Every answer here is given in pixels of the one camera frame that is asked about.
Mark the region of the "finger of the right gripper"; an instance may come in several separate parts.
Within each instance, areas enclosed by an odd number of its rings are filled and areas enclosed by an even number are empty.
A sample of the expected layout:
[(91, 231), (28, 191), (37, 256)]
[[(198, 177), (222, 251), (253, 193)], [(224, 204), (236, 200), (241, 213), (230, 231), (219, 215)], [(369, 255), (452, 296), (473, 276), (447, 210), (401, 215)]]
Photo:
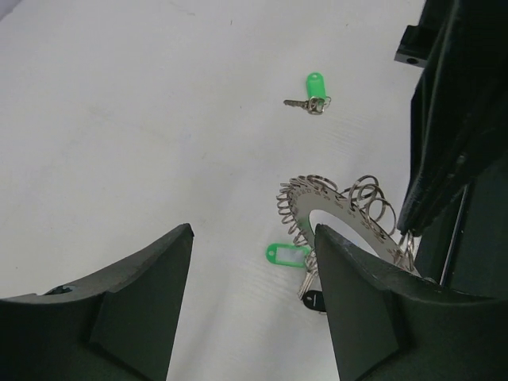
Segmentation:
[(400, 63), (422, 68), (410, 104), (410, 182), (398, 229), (421, 233), (507, 152), (507, 3), (427, 1)]

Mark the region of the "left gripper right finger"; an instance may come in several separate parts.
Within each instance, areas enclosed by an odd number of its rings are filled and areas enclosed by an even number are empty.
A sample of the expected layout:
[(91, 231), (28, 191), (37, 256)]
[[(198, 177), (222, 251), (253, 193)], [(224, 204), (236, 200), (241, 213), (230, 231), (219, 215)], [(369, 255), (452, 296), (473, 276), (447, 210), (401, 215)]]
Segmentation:
[(326, 225), (315, 249), (341, 379), (506, 379), (506, 301), (411, 275)]

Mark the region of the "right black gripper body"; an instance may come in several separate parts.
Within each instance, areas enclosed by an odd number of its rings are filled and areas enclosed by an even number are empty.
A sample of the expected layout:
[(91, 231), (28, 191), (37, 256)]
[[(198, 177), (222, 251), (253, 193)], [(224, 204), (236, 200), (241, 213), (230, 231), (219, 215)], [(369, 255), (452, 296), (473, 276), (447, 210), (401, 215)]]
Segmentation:
[(507, 152), (462, 188), (421, 233), (416, 267), (440, 285), (507, 295)]

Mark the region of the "metal disc keyring organizer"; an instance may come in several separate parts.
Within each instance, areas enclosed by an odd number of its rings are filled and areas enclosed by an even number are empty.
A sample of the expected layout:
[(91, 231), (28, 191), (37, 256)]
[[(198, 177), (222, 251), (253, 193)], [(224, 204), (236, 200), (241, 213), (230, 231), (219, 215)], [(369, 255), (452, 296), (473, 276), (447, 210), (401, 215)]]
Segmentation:
[(418, 276), (414, 264), (414, 238), (397, 230), (397, 217), (379, 180), (363, 175), (350, 187), (339, 190), (320, 175), (300, 175), (280, 185), (276, 197), (279, 216), (288, 226), (296, 246), (315, 248), (314, 211), (325, 212), (346, 224), (382, 260)]

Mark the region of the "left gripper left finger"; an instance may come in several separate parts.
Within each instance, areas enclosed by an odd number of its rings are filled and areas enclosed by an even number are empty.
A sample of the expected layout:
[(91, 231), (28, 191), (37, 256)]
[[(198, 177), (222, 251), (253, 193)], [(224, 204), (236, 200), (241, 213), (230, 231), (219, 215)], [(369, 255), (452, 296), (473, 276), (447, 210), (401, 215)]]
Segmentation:
[(2, 379), (166, 379), (193, 240), (182, 224), (86, 277), (4, 298)]

